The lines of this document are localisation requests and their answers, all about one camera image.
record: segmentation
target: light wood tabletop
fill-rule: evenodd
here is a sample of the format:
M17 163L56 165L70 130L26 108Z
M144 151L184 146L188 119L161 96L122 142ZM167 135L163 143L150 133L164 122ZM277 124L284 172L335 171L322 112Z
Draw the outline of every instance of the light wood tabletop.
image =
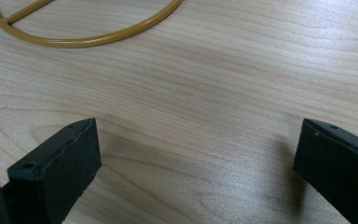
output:
M33 0L0 0L8 16ZM14 24L86 37L169 0L56 0ZM140 35L52 49L0 29L0 184L96 118L103 167L73 223L348 223L292 170L303 118L358 135L358 1L185 0Z

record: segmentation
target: wooden surface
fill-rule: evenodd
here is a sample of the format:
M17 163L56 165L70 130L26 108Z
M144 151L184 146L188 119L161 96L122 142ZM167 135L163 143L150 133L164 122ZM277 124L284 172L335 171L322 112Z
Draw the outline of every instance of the wooden surface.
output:
M57 0L15 26L99 35L168 2ZM358 134L358 1L185 0L91 49L0 30L1 185L9 165L90 117L103 167L65 224L347 223L291 166L303 118Z

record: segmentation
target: wooden table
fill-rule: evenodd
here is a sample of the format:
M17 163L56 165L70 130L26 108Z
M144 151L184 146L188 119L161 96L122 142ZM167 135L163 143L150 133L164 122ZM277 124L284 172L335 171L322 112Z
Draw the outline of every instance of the wooden table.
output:
M99 35L168 3L57 0L15 27ZM91 117L103 167L66 224L347 223L291 166L303 118L358 135L358 1L185 0L154 28L89 49L0 30L1 185L8 166Z

